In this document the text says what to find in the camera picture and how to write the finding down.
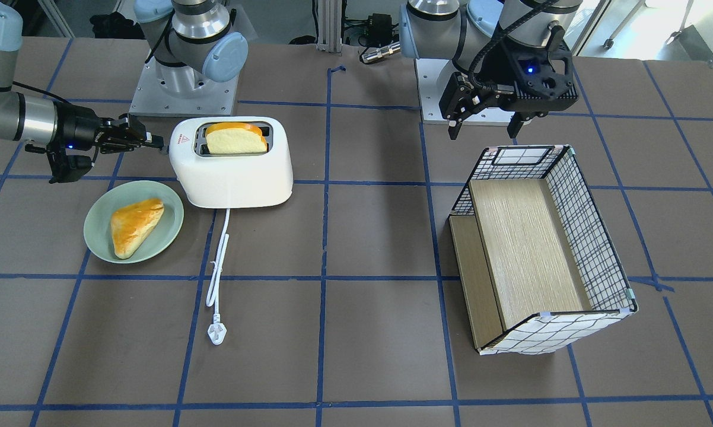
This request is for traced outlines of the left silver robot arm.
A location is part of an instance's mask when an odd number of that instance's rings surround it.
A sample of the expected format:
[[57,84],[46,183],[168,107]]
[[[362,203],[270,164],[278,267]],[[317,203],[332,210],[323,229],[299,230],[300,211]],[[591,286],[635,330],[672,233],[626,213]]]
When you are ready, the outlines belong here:
[[512,113],[507,132],[564,111],[579,98],[565,33],[579,1],[408,1],[400,46],[414,59],[449,60],[438,101],[456,139],[465,120],[484,109]]

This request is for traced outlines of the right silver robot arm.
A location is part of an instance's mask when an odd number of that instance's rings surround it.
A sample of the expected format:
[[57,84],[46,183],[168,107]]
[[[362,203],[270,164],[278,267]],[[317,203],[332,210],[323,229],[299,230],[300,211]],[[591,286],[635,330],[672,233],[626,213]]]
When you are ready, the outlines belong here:
[[[136,22],[150,46],[153,63],[167,94],[203,95],[237,78],[250,46],[235,29],[235,11],[221,1],[136,1]],[[20,141],[28,153],[44,155],[50,183],[80,180],[96,159],[136,148],[164,148],[164,139],[148,132],[131,113],[101,118],[94,110],[61,98],[15,92],[13,81],[22,38],[22,16],[0,2],[0,139]]]

